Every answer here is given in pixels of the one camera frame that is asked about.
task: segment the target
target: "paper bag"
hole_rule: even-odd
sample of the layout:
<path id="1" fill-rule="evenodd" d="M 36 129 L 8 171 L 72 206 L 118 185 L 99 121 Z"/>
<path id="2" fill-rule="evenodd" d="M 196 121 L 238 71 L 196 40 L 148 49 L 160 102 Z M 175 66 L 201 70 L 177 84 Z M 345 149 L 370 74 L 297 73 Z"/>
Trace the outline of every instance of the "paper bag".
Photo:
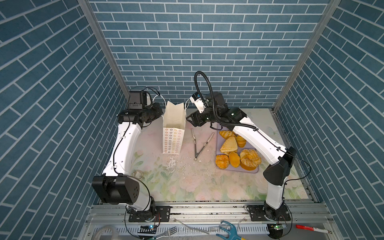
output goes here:
<path id="1" fill-rule="evenodd" d="M 184 103 L 168 101 L 163 119 L 163 153 L 180 154 L 185 131 Z"/>

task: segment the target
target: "brick wall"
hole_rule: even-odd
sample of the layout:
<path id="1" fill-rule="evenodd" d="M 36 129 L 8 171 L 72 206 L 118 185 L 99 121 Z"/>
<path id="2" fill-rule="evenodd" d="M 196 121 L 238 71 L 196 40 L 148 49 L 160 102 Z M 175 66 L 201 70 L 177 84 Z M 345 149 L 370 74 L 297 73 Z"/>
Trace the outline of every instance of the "brick wall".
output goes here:
<path id="1" fill-rule="evenodd" d="M 185 102 L 201 70 L 229 106 L 270 108 L 328 0 L 91 3 L 128 86 Z"/>
<path id="2" fill-rule="evenodd" d="M 345 239 L 383 239 L 383 12 L 342 0 L 278 111 Z"/>
<path id="3" fill-rule="evenodd" d="M 74 239 L 124 96 L 76 0 L 0 2 L 0 239 Z"/>

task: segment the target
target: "tongs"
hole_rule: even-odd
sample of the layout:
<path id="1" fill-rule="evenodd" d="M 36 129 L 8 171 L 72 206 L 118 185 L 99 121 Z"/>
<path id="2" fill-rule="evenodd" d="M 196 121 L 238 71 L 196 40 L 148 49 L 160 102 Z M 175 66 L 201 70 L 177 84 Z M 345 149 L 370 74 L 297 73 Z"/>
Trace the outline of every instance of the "tongs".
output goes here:
<path id="1" fill-rule="evenodd" d="M 204 146 L 203 148 L 200 150 L 200 152 L 197 152 L 197 149 L 196 149 L 196 138 L 195 138 L 195 134 L 193 133 L 193 129 L 192 129 L 192 136 L 193 136 L 193 139 L 195 141 L 195 158 L 194 158 L 194 161 L 197 161 L 197 158 L 200 156 L 201 152 L 204 150 L 204 148 L 208 145 L 208 143 L 212 140 L 212 138 L 214 137 L 214 132 L 211 134 L 211 136 L 208 138 L 208 140 L 204 143 Z"/>

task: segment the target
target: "marker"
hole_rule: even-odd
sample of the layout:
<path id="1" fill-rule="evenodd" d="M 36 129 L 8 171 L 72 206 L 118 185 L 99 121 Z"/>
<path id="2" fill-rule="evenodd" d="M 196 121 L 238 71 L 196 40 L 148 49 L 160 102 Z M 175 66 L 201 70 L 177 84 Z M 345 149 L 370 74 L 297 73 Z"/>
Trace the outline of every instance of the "marker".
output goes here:
<path id="1" fill-rule="evenodd" d="M 326 229 L 321 229 L 321 228 L 317 228 L 317 227 L 307 227 L 307 226 L 302 226 L 302 225 L 297 225 L 297 224 L 296 224 L 296 228 L 305 229 L 305 230 L 309 230 L 309 231 L 315 231 L 315 232 L 332 233 L 331 231 L 328 231 Z"/>

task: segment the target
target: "tabletop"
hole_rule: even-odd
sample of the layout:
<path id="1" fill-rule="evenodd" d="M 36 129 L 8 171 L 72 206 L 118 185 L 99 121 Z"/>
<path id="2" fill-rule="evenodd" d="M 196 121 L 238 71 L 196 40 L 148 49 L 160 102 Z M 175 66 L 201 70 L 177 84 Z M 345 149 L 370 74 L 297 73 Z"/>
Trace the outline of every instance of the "tabletop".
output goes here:
<path id="1" fill-rule="evenodd" d="M 256 126 L 279 143 L 283 143 L 268 109 L 242 109 Z M 197 151 L 214 132 L 213 139 L 194 161 L 194 141 Z M 186 123 L 180 155 L 162 153 L 162 118 L 143 128 L 134 151 L 131 174 L 142 177 L 156 201 L 194 200 L 265 200 L 267 181 L 263 171 L 268 166 L 263 156 L 255 174 L 221 170 L 215 166 L 217 131 L 206 123 L 194 127 Z M 298 178 L 293 166 L 289 179 Z M 307 199 L 300 180 L 287 183 L 286 199 Z"/>

